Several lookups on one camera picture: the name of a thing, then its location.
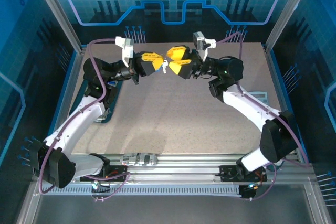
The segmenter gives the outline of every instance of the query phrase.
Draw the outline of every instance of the metal post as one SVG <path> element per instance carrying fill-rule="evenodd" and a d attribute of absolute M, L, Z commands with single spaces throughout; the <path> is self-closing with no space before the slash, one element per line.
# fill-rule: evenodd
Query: metal post
<path fill-rule="evenodd" d="M 288 20 L 292 16 L 294 10 L 301 0 L 288 0 L 285 7 L 283 8 L 273 30 L 271 31 L 267 41 L 266 41 L 266 52 L 270 52 L 278 40 L 280 34 L 285 28 Z"/>
<path fill-rule="evenodd" d="M 51 11 L 53 12 L 54 16 L 56 17 L 57 21 L 59 22 L 62 30 L 64 31 L 65 35 L 67 36 L 74 50 L 77 53 L 80 53 L 82 49 L 81 43 L 67 15 L 62 9 L 61 4 L 58 2 L 58 0 L 46 0 L 46 2 L 48 6 L 50 7 Z"/>

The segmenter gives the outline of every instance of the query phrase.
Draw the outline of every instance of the speckled tabletop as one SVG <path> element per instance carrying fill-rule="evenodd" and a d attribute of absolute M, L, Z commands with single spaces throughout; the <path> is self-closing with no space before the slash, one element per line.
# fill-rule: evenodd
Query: speckled tabletop
<path fill-rule="evenodd" d="M 179 44 L 135 44 L 134 50 L 165 53 Z M 92 46 L 94 56 L 106 62 L 121 59 L 114 44 Z M 209 56 L 239 55 L 239 44 L 220 44 Z M 86 52 L 84 61 L 89 58 Z M 280 109 L 275 88 L 260 43 L 244 43 L 244 78 L 247 91 L 266 91 L 269 105 Z M 81 70 L 74 100 L 82 83 Z M 167 67 L 122 85 L 109 123 L 91 125 L 77 143 L 74 153 L 248 153 L 258 147 L 260 132 L 234 108 L 213 98 L 208 80 L 184 80 Z"/>

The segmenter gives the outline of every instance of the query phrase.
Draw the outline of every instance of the glass panel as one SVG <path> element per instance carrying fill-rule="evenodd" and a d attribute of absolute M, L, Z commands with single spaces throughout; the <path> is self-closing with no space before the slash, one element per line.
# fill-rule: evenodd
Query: glass panel
<path fill-rule="evenodd" d="M 274 47 L 285 93 L 318 175 L 336 172 L 335 41 L 336 0 L 301 0 Z M 335 198 L 331 195 L 325 199 Z"/>
<path fill-rule="evenodd" d="M 73 48 L 44 0 L 0 3 L 0 216 L 14 223 L 32 177 L 29 141 L 48 134 Z"/>
<path fill-rule="evenodd" d="M 114 36 L 133 36 L 135 42 L 186 42 L 197 30 L 216 39 L 239 30 L 246 42 L 266 42 L 286 1 L 60 0 L 85 44 Z M 137 32 L 145 32 L 145 39 Z"/>

